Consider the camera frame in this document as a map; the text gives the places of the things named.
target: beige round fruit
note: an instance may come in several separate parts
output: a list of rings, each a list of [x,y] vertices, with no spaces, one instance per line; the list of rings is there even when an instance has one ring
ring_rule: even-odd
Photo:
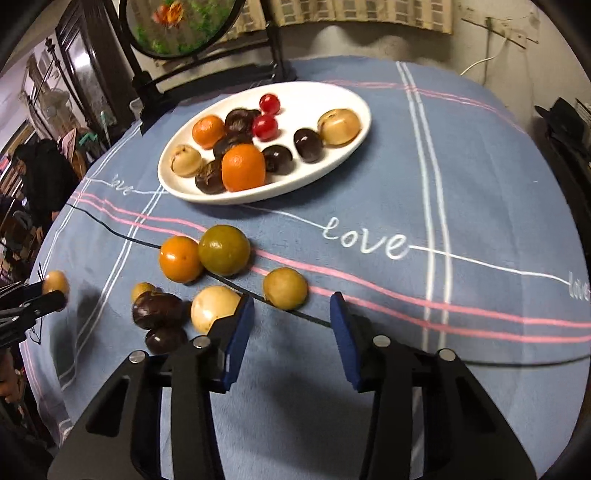
[[[56,290],[62,292],[66,298],[68,298],[68,295],[70,294],[70,284],[68,283],[68,279],[64,275],[64,272],[59,270],[50,271],[45,276],[43,285],[41,286],[41,291],[44,295]]]
[[[191,304],[191,321],[198,332],[207,334],[217,319],[234,315],[240,295],[228,287],[204,288]]]
[[[265,299],[281,310],[294,310],[306,301],[308,282],[293,268],[273,270],[262,281]]]
[[[361,132],[361,122],[353,110],[330,110],[318,120],[318,133],[328,147],[339,147],[351,142]]]
[[[238,228],[215,225],[199,241],[199,257],[211,273],[231,277],[243,270],[251,256],[251,244]]]
[[[174,147],[170,157],[170,168],[179,177],[193,177],[204,165],[205,160],[191,145],[177,145]]]
[[[156,290],[156,287],[154,287],[151,283],[148,283],[146,281],[136,284],[135,287],[133,287],[133,290],[131,290],[131,303],[135,303],[135,301],[142,293]]]

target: blue gripper pad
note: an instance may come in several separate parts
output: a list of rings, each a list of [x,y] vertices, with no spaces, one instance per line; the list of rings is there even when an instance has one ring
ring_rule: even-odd
[[[356,391],[361,388],[361,360],[359,350],[351,334],[351,317],[347,305],[340,292],[330,298],[330,324],[335,333],[336,345],[339,348],[340,360],[343,362],[345,377]]]
[[[225,373],[222,378],[222,384],[226,390],[230,390],[232,385],[240,373],[240,366],[242,365],[242,358],[246,350],[248,338],[251,335],[251,330],[255,321],[255,305],[252,297],[247,297],[241,310],[235,313],[239,315],[236,330],[230,339],[228,348],[225,354]]]

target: dark brown chestnut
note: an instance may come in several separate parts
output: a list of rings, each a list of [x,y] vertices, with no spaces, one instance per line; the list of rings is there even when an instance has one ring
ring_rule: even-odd
[[[183,323],[183,301],[171,293],[145,291],[131,309],[134,323],[144,330]]]
[[[216,142],[213,146],[213,156],[216,158],[223,158],[228,150],[236,145],[243,143],[252,143],[252,137],[248,134],[226,135]]]
[[[181,327],[159,327],[146,333],[145,341],[154,355],[164,355],[187,343],[187,334]]]
[[[222,183],[222,159],[204,165],[195,175],[195,185],[199,190],[208,195],[215,195],[226,190]]]
[[[294,163],[291,150],[283,145],[270,145],[262,151],[265,157],[265,168],[269,173],[287,175],[291,173]]]
[[[235,108],[226,115],[226,132],[229,134],[249,134],[252,128],[254,114],[245,108]]]
[[[322,139],[310,128],[300,128],[294,133],[295,149],[306,163],[314,163],[322,157]]]

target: blue tablecloth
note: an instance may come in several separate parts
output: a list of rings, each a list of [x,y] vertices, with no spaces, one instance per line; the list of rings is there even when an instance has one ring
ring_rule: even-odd
[[[72,204],[155,244],[235,225],[257,253],[241,286],[261,293],[265,272],[289,265],[311,285],[303,312],[328,320],[328,297],[339,290],[397,340],[481,362],[472,371],[541,475],[572,433],[589,360],[523,365],[585,357],[591,340],[583,252],[548,165],[502,102],[454,73],[357,57],[294,66],[299,79],[349,88],[372,111],[366,141],[326,177],[246,206],[167,194],[156,176],[160,153],[216,97],[179,106],[144,136],[134,126],[90,169]],[[131,322],[136,282],[188,300],[214,283],[173,284],[157,255],[69,206],[47,235],[40,267],[65,271],[72,293],[65,311],[44,319],[41,345],[28,340],[22,352],[56,438],[127,354],[145,349],[145,332]],[[228,478],[356,478],[371,402],[346,382],[330,329],[258,303],[238,382],[212,398]],[[419,446],[413,455],[417,472]]]

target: round mirror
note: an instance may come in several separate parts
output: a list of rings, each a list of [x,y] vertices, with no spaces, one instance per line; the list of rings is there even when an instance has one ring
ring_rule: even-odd
[[[245,0],[121,0],[119,20],[132,46],[154,59],[193,56],[234,24]]]

